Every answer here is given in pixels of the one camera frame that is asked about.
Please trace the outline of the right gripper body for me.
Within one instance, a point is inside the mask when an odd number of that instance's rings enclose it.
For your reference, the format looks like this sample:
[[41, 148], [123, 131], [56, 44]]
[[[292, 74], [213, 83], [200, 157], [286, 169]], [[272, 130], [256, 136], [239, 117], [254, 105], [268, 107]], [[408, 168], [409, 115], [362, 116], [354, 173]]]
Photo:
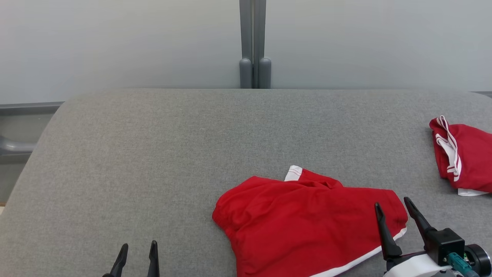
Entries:
[[387, 271], [384, 277], [457, 277], [458, 272], [444, 261], [441, 254], [416, 252], [395, 255], [383, 252]]

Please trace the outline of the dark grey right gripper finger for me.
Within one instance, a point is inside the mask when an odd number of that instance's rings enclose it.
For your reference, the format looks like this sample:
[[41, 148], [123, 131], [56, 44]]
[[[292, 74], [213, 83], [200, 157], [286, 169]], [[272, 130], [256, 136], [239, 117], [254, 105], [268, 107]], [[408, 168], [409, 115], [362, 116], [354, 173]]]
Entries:
[[429, 224], [425, 216], [423, 216], [420, 210], [417, 209], [411, 198], [404, 197], [404, 203], [407, 208], [408, 214], [415, 221], [423, 241], [428, 241], [429, 232], [437, 231], [436, 228], [432, 227], [432, 225]]
[[386, 225], [386, 216], [379, 203], [374, 205], [382, 255], [384, 260], [396, 259], [402, 256], [401, 248], [396, 244]]

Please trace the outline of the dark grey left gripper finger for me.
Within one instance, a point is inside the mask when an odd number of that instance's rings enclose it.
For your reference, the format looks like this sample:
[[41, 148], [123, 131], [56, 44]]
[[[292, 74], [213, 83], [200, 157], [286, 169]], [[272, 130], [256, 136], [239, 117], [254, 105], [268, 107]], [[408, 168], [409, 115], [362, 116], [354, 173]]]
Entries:
[[147, 273], [147, 277], [160, 277], [160, 265], [159, 265], [159, 256], [158, 256], [158, 242], [153, 240], [151, 242], [151, 248], [149, 252], [149, 270]]
[[102, 277], [121, 277], [123, 267], [128, 257], [128, 244], [123, 244], [118, 256], [113, 263], [110, 272], [105, 273]]

